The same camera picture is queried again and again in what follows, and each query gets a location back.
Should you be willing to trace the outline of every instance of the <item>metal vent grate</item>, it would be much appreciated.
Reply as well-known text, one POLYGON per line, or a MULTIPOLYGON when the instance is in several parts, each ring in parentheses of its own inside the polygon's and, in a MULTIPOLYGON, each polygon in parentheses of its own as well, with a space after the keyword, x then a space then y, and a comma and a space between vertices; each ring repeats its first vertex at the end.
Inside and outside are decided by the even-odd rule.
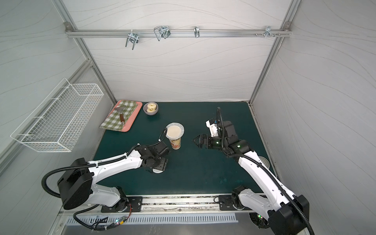
MULTIPOLYGON (((107 223, 111 224, 115 220, 122 217, 121 215, 110 215, 107 223)), ((103 215, 82 215, 77 216, 80 220, 87 224, 93 224, 107 216, 103 215)), ((214 223, 237 223, 235 213, 206 213, 206 214, 157 214, 157 215, 131 215, 129 220, 124 224, 214 224, 214 223)), ((66 225, 80 225, 70 216, 66 225)))

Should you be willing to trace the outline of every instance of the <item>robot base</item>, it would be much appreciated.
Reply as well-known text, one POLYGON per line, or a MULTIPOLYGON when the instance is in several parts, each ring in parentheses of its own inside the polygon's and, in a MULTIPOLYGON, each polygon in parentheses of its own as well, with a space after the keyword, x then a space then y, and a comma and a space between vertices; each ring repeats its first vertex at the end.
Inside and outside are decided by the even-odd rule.
POLYGON ((219 210, 221 211, 247 211, 251 210, 248 207, 236 208, 232 203, 231 195, 218 196, 219 210))
MULTIPOLYGON (((142 197, 128 197, 128 201, 130 203, 130 206, 132 207, 132 212, 140 212, 141 211, 141 205, 142 205, 142 197)), ((103 205, 102 209, 100 210, 102 213, 111 213, 111 212, 129 212, 130 207, 127 206, 122 211, 116 211, 116 205, 112 207, 108 207, 103 205)))

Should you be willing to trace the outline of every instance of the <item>wooden handle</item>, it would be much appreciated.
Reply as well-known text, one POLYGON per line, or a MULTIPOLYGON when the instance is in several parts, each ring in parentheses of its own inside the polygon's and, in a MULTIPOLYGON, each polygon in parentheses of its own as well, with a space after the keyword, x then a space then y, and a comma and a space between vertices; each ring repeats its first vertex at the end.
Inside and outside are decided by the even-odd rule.
POLYGON ((120 121, 122 125, 125 125, 123 114, 120 114, 120 121))

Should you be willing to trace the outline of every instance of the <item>dark green table surface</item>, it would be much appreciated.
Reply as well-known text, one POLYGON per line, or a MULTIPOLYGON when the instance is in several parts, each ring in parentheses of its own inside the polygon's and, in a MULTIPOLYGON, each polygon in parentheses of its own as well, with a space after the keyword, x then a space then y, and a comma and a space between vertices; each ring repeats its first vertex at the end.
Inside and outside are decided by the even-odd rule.
POLYGON ((259 156, 268 158, 246 102, 179 102, 158 106, 154 116, 141 109, 128 132, 106 130, 94 160, 120 155, 137 143, 153 144, 169 123, 178 122, 185 129, 182 146, 173 150, 168 139, 164 140, 170 148, 166 170, 160 174, 151 174, 144 168, 128 170, 99 184, 120 186, 127 195, 230 193, 240 185, 262 192, 235 160, 218 150, 199 149, 192 142, 199 134, 210 134, 205 122, 215 118, 217 107, 221 107, 224 121, 234 124, 239 139, 245 139, 259 156))

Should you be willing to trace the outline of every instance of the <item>metal hook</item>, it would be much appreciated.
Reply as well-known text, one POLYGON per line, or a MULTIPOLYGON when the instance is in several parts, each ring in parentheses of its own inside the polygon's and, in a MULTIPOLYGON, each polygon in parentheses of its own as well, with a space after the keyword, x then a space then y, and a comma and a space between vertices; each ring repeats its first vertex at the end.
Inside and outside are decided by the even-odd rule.
POLYGON ((127 47, 128 42, 133 43, 132 50, 135 48, 136 43, 138 43, 138 35, 131 32, 128 34, 127 41, 125 42, 125 47, 127 47))
POLYGON ((154 28, 155 36, 157 36, 158 41, 161 40, 162 36, 164 39, 168 38, 171 34, 168 26, 157 26, 154 28))
POLYGON ((200 37, 200 29, 199 29, 199 27, 198 27, 198 26, 195 26, 195 27, 193 28, 193 30, 194 30, 194 37, 195 37, 195 38, 200 37))
POLYGON ((266 27, 266 29, 265 29, 265 33, 263 34, 264 37, 268 37, 268 36, 272 36, 272 37, 274 37, 274 36, 275 36, 275 34, 271 33, 270 30, 271 30, 271 27, 270 27, 270 26, 266 27))

